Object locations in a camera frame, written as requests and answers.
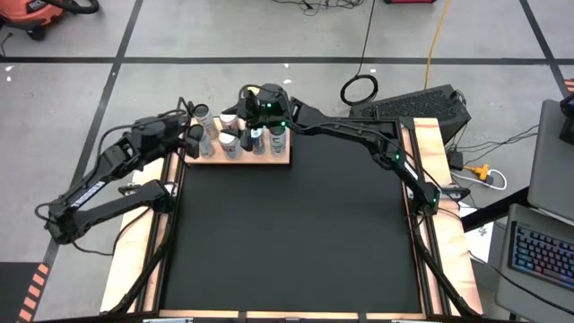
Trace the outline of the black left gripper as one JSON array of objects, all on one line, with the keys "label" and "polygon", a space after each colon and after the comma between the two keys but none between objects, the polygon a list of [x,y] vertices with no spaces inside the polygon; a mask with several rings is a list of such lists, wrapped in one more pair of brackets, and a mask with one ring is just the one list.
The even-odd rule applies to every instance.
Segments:
[{"label": "black left gripper", "polygon": [[168,153],[174,153],[177,149],[185,149],[186,156],[197,159],[200,156],[200,139],[188,136],[186,139],[183,135],[187,132],[190,124],[188,115],[176,115],[165,121],[165,146]]}]

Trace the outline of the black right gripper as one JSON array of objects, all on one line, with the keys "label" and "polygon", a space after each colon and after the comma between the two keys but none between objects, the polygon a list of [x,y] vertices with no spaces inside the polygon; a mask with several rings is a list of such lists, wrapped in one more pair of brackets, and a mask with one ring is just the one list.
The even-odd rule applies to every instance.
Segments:
[{"label": "black right gripper", "polygon": [[239,99],[232,110],[244,121],[246,129],[241,131],[240,145],[247,152],[253,151],[252,129],[286,127],[291,116],[289,102],[283,97],[270,100],[257,96]]}]

